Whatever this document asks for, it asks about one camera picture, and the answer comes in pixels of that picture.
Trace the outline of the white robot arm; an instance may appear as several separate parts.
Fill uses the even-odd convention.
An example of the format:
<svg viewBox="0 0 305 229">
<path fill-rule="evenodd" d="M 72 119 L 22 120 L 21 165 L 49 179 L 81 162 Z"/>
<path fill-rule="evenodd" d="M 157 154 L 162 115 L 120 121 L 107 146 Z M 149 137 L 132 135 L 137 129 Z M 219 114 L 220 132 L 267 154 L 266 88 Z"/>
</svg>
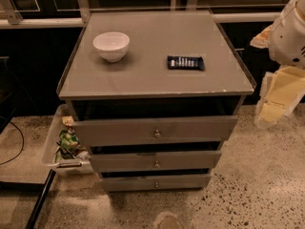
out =
<svg viewBox="0 0 305 229">
<path fill-rule="evenodd" d="M 255 125 L 270 128 L 290 115 L 305 95 L 305 0 L 291 0 L 250 45 L 267 49 L 280 65 L 274 73 L 265 73 L 255 109 Z"/>
</svg>

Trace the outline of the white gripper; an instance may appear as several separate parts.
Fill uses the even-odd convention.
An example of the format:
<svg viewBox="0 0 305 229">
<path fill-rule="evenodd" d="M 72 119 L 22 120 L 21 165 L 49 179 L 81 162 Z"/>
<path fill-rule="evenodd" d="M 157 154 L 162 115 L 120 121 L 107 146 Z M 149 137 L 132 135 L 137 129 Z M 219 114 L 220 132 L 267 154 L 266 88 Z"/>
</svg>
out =
<svg viewBox="0 0 305 229">
<path fill-rule="evenodd" d="M 271 26 L 265 28 L 250 42 L 252 47 L 269 47 Z M 305 70 L 281 66 L 274 73 L 266 72 L 260 88 L 260 99 L 255 108 L 254 124 L 270 128 L 283 116 L 290 115 L 305 95 Z"/>
</svg>

